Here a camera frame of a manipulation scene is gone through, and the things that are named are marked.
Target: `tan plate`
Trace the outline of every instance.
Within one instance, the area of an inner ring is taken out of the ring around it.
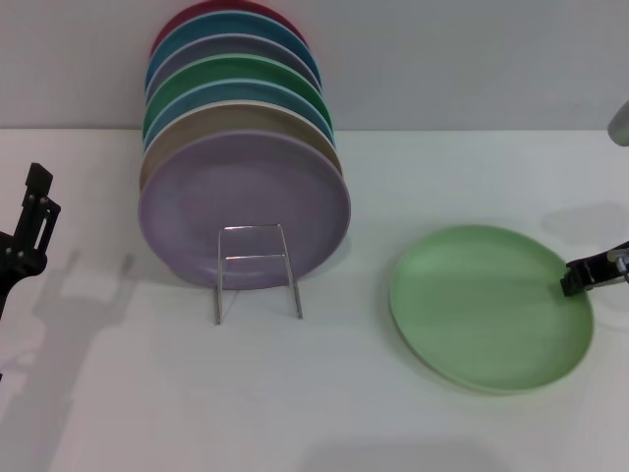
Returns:
[[[229,100],[195,108],[159,132],[144,153],[140,189],[177,149],[208,135],[236,130],[279,133],[300,140],[321,152],[343,175],[336,149],[306,118],[270,103]]]

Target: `metal plate holder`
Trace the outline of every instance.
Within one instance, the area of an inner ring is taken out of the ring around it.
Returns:
[[[260,229],[260,228],[272,228],[275,227],[278,230],[278,236],[281,237],[282,247],[284,248],[283,253],[280,254],[263,254],[263,255],[242,255],[242,256],[229,256],[229,257],[221,257],[220,252],[220,242],[223,234],[225,232],[231,231],[242,231],[242,230],[251,230],[251,229]],[[218,231],[218,283],[216,284],[216,325],[221,325],[223,323],[223,266],[227,261],[237,261],[243,259],[266,259],[266,258],[284,258],[286,262],[286,275],[288,276],[288,285],[289,288],[293,292],[293,297],[295,299],[295,311],[297,314],[297,319],[302,320],[304,318],[304,314],[302,312],[302,299],[299,295],[299,286],[297,285],[297,280],[293,277],[293,268],[291,267],[291,258],[288,254],[288,247],[286,246],[286,238],[284,237],[284,230],[282,229],[281,224],[260,224],[260,225],[251,225],[251,226],[225,226],[221,230]]]

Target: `white wall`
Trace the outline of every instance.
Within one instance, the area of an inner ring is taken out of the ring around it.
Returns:
[[[195,0],[0,0],[0,127],[138,127],[152,39]],[[270,0],[338,129],[604,128],[629,97],[626,0]]]

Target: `white table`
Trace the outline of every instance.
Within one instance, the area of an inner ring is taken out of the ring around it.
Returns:
[[[0,132],[0,228],[15,227],[32,161],[62,207],[46,273],[14,289],[0,323],[0,469],[628,470],[629,287],[592,293],[594,344],[569,378],[493,397],[407,350],[385,281],[410,243],[457,223],[521,231],[566,260],[626,241],[629,151],[602,132],[338,144],[353,220],[301,281],[305,319],[280,287],[229,293],[216,327],[211,292],[174,278],[141,237],[138,132]]]

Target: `dark green plate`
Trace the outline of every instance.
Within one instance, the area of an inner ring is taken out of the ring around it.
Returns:
[[[566,298],[565,262],[518,233],[459,226],[419,241],[391,280],[393,318],[408,345],[456,383],[514,393],[554,382],[585,356],[587,295]]]
[[[222,54],[201,59],[170,76],[146,106],[143,137],[159,112],[182,93],[195,87],[226,79],[255,79],[283,86],[297,93],[321,113],[332,128],[330,114],[319,92],[292,69],[251,54]]]

